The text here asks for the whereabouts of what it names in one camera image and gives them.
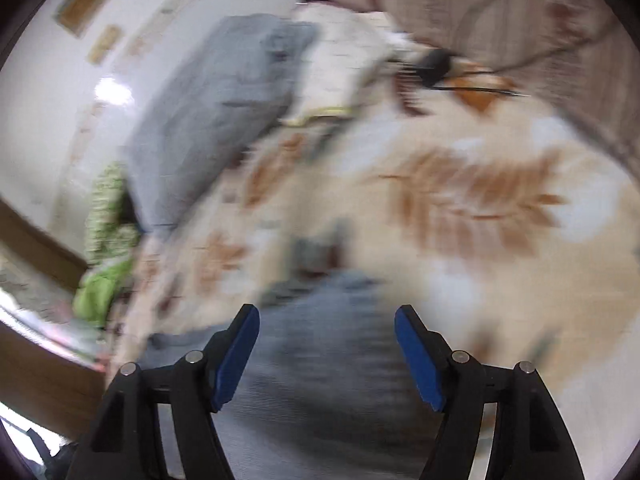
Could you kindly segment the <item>grey acid-wash denim pants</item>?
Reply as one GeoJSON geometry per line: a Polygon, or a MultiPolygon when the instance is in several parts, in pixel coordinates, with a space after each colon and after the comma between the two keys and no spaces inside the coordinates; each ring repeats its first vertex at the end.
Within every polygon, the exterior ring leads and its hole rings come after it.
{"type": "Polygon", "coordinates": [[[239,479],[415,479],[440,424],[409,374],[378,282],[271,285],[232,401],[214,416],[239,479]]]}

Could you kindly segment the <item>stained glass wooden door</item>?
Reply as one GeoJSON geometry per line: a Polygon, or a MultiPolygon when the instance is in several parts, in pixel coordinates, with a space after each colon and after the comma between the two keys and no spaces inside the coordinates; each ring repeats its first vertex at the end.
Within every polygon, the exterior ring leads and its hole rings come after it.
{"type": "Polygon", "coordinates": [[[1,402],[72,440],[104,391],[101,333],[75,318],[86,263],[1,204],[1,402]]]}

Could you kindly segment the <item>leaf pattern bed blanket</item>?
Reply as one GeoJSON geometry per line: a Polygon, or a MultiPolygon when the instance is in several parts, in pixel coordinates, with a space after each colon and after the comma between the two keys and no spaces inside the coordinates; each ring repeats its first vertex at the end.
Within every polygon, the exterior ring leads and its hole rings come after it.
{"type": "Polygon", "coordinates": [[[113,364],[170,364],[271,285],[356,271],[480,362],[532,362],[586,477],[613,477],[639,439],[636,181],[538,100],[420,102],[382,79],[337,132],[253,145],[146,241],[113,364]]]}

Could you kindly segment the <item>green patterned quilt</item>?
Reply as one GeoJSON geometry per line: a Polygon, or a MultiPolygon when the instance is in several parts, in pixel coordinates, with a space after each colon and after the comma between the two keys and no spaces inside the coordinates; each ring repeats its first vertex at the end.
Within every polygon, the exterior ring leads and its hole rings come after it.
{"type": "Polygon", "coordinates": [[[93,182],[85,229],[88,269],[76,290],[74,315],[96,327],[106,324],[111,304],[131,273],[139,240],[124,166],[112,162],[93,182]]]}

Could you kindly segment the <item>grey quilted pillow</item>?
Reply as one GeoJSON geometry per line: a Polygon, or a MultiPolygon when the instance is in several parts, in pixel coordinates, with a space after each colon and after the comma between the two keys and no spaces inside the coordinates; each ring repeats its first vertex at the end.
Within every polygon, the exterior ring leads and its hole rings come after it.
{"type": "Polygon", "coordinates": [[[146,232],[171,232],[243,148],[291,105],[318,26],[250,14],[224,18],[177,70],[124,148],[146,232]]]}

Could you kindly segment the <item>black power adapter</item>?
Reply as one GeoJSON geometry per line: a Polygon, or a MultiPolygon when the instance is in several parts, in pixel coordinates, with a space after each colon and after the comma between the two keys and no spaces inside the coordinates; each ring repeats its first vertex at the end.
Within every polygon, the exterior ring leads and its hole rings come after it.
{"type": "Polygon", "coordinates": [[[451,70],[451,59],[454,56],[446,49],[433,49],[416,62],[414,70],[420,83],[425,88],[433,88],[445,79],[451,70]]]}

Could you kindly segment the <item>striped floral sofa cushion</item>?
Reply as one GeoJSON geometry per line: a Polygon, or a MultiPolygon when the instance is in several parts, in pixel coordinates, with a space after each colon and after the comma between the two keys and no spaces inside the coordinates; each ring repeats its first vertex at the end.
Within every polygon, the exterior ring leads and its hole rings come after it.
{"type": "Polygon", "coordinates": [[[639,40],[605,0],[376,0],[416,38],[559,107],[639,173],[639,40]]]}

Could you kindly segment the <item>cream white folded cloth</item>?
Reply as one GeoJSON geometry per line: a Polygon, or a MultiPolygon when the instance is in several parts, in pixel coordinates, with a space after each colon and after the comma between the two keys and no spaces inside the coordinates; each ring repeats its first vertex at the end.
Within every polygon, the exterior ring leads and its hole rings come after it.
{"type": "Polygon", "coordinates": [[[314,24],[317,37],[302,57],[292,105],[281,118],[285,127],[349,115],[362,88],[388,61],[415,61],[426,51],[384,12],[308,3],[293,18],[314,24]]]}

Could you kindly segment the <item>beige wall switches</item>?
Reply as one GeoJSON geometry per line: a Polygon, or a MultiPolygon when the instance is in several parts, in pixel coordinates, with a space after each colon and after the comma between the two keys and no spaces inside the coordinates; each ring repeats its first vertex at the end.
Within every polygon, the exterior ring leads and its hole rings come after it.
{"type": "Polygon", "coordinates": [[[100,66],[119,40],[122,39],[122,29],[117,25],[108,25],[91,47],[87,61],[94,66],[100,66]]]}

